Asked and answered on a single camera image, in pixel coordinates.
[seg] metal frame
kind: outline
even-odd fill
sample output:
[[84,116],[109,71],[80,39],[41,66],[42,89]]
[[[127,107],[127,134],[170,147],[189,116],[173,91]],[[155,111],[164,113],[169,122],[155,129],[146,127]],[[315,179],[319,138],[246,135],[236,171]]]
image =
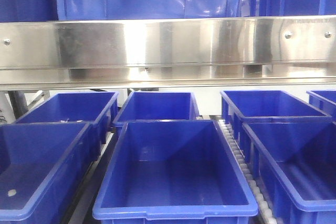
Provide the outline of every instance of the metal frame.
[[336,15],[0,24],[0,90],[336,83]]

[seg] white wall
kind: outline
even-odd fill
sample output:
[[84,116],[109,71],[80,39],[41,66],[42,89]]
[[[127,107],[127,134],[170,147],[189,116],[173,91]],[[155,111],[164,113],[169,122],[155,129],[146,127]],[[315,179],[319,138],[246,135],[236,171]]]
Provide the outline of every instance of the white wall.
[[201,115],[220,115],[222,111],[221,90],[285,90],[308,102],[307,90],[336,89],[335,84],[325,85],[272,85],[272,86],[234,86],[234,87],[196,87],[196,88],[160,88],[160,91],[194,92]]

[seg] screw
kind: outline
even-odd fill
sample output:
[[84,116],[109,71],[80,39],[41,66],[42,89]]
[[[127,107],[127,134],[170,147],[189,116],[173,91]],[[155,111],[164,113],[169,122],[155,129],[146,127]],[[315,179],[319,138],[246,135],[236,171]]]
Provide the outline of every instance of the screw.
[[329,39],[331,37],[332,33],[330,31],[326,32],[324,34],[325,38]]
[[286,39],[290,39],[292,37],[292,33],[290,31],[288,31],[287,33],[285,33],[285,38]]
[[4,44],[5,44],[6,46],[8,46],[10,43],[11,43],[11,40],[10,40],[10,39],[4,39]]

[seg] white spot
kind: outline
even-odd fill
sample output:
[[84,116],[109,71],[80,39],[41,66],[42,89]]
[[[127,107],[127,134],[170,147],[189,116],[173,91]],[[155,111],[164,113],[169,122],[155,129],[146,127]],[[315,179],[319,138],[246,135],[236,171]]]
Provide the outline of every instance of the white spot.
[[12,190],[9,190],[9,191],[8,191],[8,196],[9,196],[9,197],[12,197],[12,196],[14,196],[14,195],[16,195],[16,190],[15,190],[15,189],[12,189]]
[[60,122],[61,122],[61,123],[67,123],[69,120],[70,120],[70,119],[67,118],[67,119],[65,119],[65,120],[60,120]]

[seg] metal support leg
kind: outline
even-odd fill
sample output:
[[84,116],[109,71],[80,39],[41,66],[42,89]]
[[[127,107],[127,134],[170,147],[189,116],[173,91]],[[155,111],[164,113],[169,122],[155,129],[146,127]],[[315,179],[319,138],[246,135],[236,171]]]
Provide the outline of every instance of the metal support leg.
[[15,118],[19,118],[28,112],[27,101],[23,91],[9,91],[8,95],[13,107]]

